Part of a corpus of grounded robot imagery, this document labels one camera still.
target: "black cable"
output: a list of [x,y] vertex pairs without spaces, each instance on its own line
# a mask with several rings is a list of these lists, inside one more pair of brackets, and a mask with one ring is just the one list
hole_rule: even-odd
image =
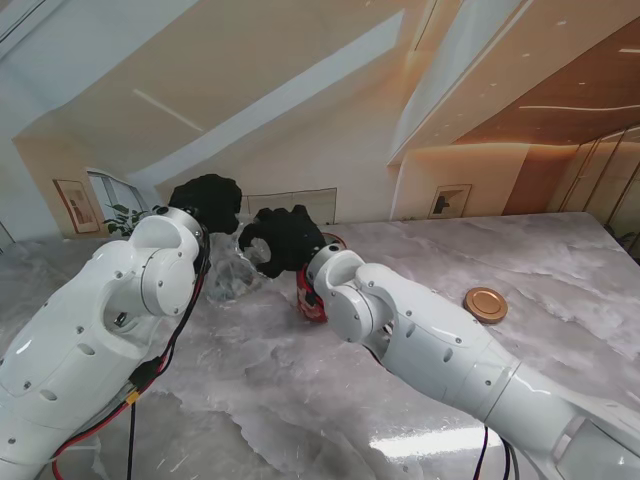
[[509,451],[511,452],[511,458],[513,459],[513,474],[516,477],[516,480],[520,480],[520,467],[518,466],[518,455],[516,455],[516,449],[513,448],[513,445],[508,443]]
[[509,480],[509,474],[511,473],[511,450],[509,450],[509,447],[511,445],[502,437],[500,437],[500,440],[502,440],[502,446],[504,447],[504,476],[502,480]]
[[[194,307],[196,305],[198,297],[200,296],[200,292],[202,291],[202,287],[204,285],[204,278],[205,278],[207,272],[209,271],[209,267],[210,267],[209,256],[210,256],[210,253],[211,253],[211,241],[209,239],[209,232],[208,232],[207,228],[204,225],[200,225],[200,228],[202,229],[203,246],[200,249],[200,252],[198,254],[198,258],[196,259],[196,265],[197,265],[198,273],[197,273],[197,276],[196,276],[195,288],[194,288],[193,294],[191,295],[191,300],[189,300],[189,304],[187,305],[187,308],[185,309],[185,312],[184,312],[184,314],[182,316],[182,319],[180,320],[180,323],[178,324],[178,326],[175,328],[175,330],[171,334],[171,337],[169,338],[169,341],[167,342],[167,345],[166,345],[162,355],[159,356],[159,357],[156,357],[153,360],[149,360],[149,361],[143,363],[142,365],[140,365],[138,367],[138,369],[140,369],[141,367],[145,367],[146,366],[144,371],[140,372],[140,375],[141,375],[140,376],[141,380],[139,382],[140,385],[136,385],[136,390],[139,393],[144,392],[144,390],[146,390],[149,387],[149,385],[151,383],[153,383],[153,381],[156,378],[158,378],[160,375],[162,375],[164,372],[166,372],[167,369],[169,368],[169,365],[171,364],[171,360],[173,360],[173,354],[175,352],[176,341],[177,341],[178,337],[180,336],[180,334],[182,333],[182,330],[184,329],[185,325],[187,324],[187,321],[189,320],[189,317],[191,316],[191,313],[193,312],[193,309],[194,309]],[[162,360],[163,359],[165,359],[164,365],[163,365],[163,367],[162,367],[162,369],[160,371],[157,371],[158,363],[162,364]],[[86,430],[83,430],[82,432],[80,432],[80,433],[74,435],[73,437],[69,438],[56,451],[56,454],[54,455],[54,458],[57,457],[58,455],[60,455],[68,446],[74,444],[76,441],[79,441],[79,439],[84,438],[85,436],[88,436],[88,435],[92,435],[95,432],[97,432],[98,430],[100,430],[104,425],[108,424],[116,416],[118,416],[120,413],[122,413],[122,411],[124,410],[126,404],[127,404],[126,401],[121,402],[118,406],[116,406],[102,420],[100,420],[96,424],[92,425],[91,427],[87,428]],[[133,402],[131,404],[131,425],[130,425],[130,430],[129,430],[129,459],[128,459],[128,464],[127,464],[127,480],[131,480],[131,475],[132,475],[132,470],[133,470],[133,450],[134,450],[134,443],[135,443],[135,441],[134,441],[135,440],[135,422],[136,422],[136,404],[135,404],[135,402]],[[53,468],[54,468],[54,476],[56,476],[57,467],[56,467],[56,462],[55,461],[53,462]]]
[[136,437],[136,404],[131,404],[131,424],[129,426],[129,461],[127,462],[127,480],[133,472],[133,444]]
[[484,443],[482,445],[482,451],[480,452],[480,458],[476,465],[476,473],[473,474],[473,480],[480,478],[480,470],[482,469],[482,462],[484,461],[484,454],[487,452],[487,445],[489,444],[489,428],[484,426]]
[[[199,260],[198,274],[196,276],[196,288],[193,291],[193,295],[191,296],[189,305],[187,305],[187,308],[185,309],[184,314],[182,315],[182,319],[180,320],[180,323],[171,334],[171,338],[167,342],[167,346],[165,347],[164,352],[162,352],[162,355],[161,355],[162,358],[172,358],[172,354],[171,354],[171,357],[167,357],[167,356],[170,354],[170,351],[173,350],[173,348],[175,347],[175,343],[178,340],[178,337],[182,333],[182,330],[184,330],[184,327],[187,324],[187,321],[189,320],[189,317],[191,316],[191,313],[193,312],[193,309],[196,306],[196,302],[198,300],[198,297],[200,296],[200,292],[202,291],[204,276],[207,274],[207,271],[208,271],[209,254],[211,253],[211,241],[209,240],[209,232],[207,230],[207,227],[205,227],[204,225],[201,225],[200,228],[202,229],[203,248],[200,250],[201,257],[196,260],[196,261]],[[169,362],[167,361],[160,375],[166,371],[168,366],[169,366]]]

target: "gray marble surface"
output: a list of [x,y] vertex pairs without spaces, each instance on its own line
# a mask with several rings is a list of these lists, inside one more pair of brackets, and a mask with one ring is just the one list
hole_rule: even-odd
[[[491,333],[507,349],[570,388],[640,411],[640,268],[587,214],[326,231],[456,303],[472,287],[498,290],[510,310]],[[18,244],[0,256],[1,349],[96,246]],[[65,454],[66,480],[125,478],[122,417]],[[301,318],[284,275],[233,301],[199,302],[171,370],[139,402],[134,478],[466,480],[481,443],[478,422]],[[482,478],[502,478],[494,435],[490,445]],[[522,478],[536,478],[520,459]]]

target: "framed picture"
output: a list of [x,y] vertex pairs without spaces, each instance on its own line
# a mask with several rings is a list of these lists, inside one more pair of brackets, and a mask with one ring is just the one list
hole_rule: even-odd
[[438,187],[431,203],[429,218],[460,218],[467,204],[471,185],[443,185]]
[[84,185],[76,180],[54,180],[53,183],[60,194],[62,203],[69,212],[76,233],[100,231],[100,225],[89,203]]

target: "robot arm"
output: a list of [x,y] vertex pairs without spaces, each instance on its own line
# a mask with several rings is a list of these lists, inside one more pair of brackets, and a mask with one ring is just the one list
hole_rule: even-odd
[[16,336],[0,365],[0,478],[32,480],[121,394],[164,316],[184,312],[199,223],[174,208],[98,249]]
[[464,309],[338,245],[307,279],[329,325],[417,391],[462,410],[518,448],[543,478],[640,478],[640,417],[524,365]]

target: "round coaster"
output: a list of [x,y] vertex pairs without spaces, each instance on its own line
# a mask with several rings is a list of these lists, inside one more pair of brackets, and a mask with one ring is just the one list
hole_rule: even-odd
[[486,287],[472,288],[464,297],[466,308],[480,323],[500,323],[507,315],[507,301],[495,290]]

